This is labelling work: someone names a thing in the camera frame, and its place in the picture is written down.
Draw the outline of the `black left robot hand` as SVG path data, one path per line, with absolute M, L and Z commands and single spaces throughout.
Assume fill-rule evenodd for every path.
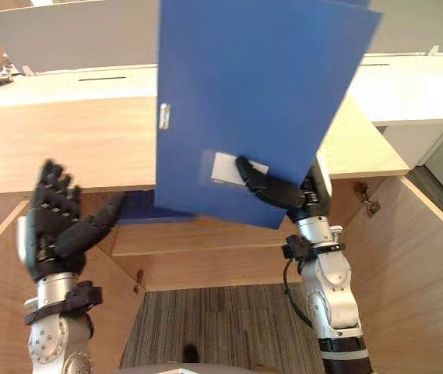
M 117 192 L 95 214 L 82 217 L 82 189 L 71 182 L 51 159 L 40 169 L 26 214 L 23 261 L 35 282 L 56 273 L 81 274 L 86 251 L 107 237 L 121 215 L 124 194 Z

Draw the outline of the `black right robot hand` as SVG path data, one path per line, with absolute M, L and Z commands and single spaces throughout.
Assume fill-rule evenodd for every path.
M 260 200 L 284 209 L 293 223 L 329 215 L 332 183 L 321 154 L 316 155 L 301 185 L 263 174 L 246 157 L 237 157 L 235 165 L 245 186 Z

